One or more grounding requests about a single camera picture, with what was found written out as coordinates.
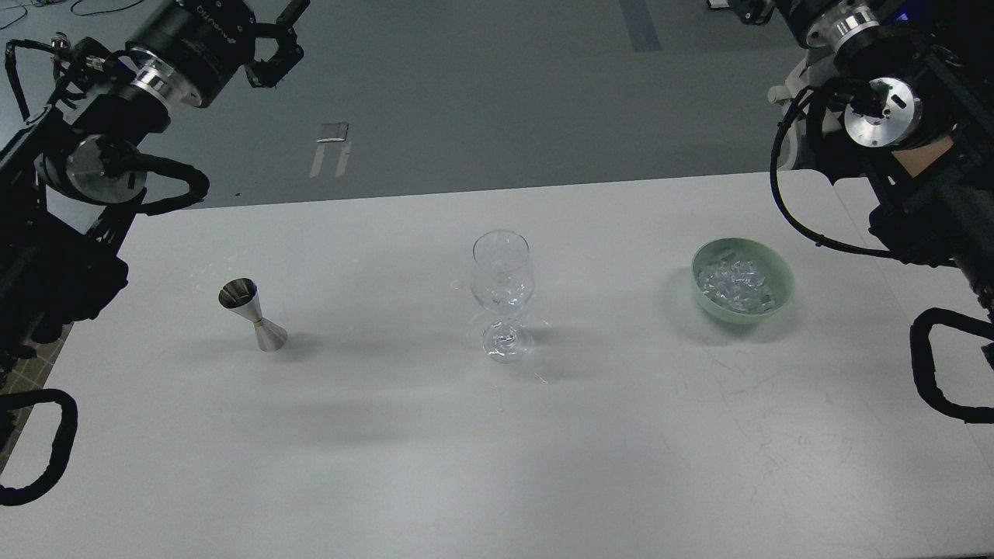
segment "gray floor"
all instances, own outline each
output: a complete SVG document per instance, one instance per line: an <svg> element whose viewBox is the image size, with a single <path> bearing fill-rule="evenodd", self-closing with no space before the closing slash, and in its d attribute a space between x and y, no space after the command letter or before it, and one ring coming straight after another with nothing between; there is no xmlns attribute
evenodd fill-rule
<svg viewBox="0 0 994 559"><path fill-rule="evenodd" d="M60 30L119 48L158 3L89 18L69 2L29 8L0 39ZM262 21L284 3L250 2ZM297 32L307 54L277 90L239 73L142 143L207 172L205 205L761 170L779 117L766 90L802 58L779 19L746 27L705 0L315 0ZM37 106L46 58L19 63ZM10 137L8 94L0 114ZM319 124L339 120L351 124L345 173L333 144L312 178ZM154 196L175 186L150 184Z"/></svg>

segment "white table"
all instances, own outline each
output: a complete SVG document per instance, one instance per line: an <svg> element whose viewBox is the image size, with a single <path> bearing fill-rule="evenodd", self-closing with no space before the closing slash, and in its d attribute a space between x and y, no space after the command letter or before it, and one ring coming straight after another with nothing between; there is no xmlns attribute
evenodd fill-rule
<svg viewBox="0 0 994 559"><path fill-rule="evenodd" d="M861 242L820 175L783 182L813 228ZM911 380L908 300L927 293L814 248L767 188L737 175L139 220L131 285L76 326L49 380L80 404L69 470L0 510L0 556L994 550L992 428L933 412ZM467 281L473 240L498 227L529 239L538 283L537 352L512 365L479 349L488 317ZM797 278L757 327L691 299L691 256L728 236ZM276 353L217 303L242 276L290 332ZM968 300L964 284L945 289ZM951 398L994 400L994 383L958 380L942 381ZM3 483L34 479L56 420L36 410Z"/></svg>

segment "wine glass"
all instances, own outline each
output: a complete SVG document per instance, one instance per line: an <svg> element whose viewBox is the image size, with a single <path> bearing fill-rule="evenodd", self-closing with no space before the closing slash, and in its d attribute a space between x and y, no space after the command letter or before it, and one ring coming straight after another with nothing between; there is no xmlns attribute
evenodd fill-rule
<svg viewBox="0 0 994 559"><path fill-rule="evenodd" d="M528 257L528 241L513 231L491 231L473 245L473 296L501 316L484 330L483 350L501 363L520 359L532 349L532 334L512 318L535 292Z"/></svg>

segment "glass stem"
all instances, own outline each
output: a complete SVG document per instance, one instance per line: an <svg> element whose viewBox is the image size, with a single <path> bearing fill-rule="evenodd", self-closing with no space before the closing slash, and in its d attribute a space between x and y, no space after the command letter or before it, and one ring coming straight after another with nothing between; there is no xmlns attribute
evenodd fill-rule
<svg viewBox="0 0 994 559"><path fill-rule="evenodd" d="M514 330L514 326L511 326L506 322L501 322L500 329L501 333L497 336L497 345L499 345L501 349L510 349L514 347L515 342L518 341L518 333Z"/></svg>

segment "stainless steel jigger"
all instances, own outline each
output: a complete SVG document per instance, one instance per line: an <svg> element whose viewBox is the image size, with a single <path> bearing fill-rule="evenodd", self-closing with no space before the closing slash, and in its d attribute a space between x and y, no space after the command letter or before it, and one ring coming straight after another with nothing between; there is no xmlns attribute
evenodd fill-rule
<svg viewBox="0 0 994 559"><path fill-rule="evenodd" d="M232 279L221 288L218 302L238 316L244 316L255 325L255 341L262 351L275 351L283 347L286 330L262 317L258 303L258 287L248 278Z"/></svg>

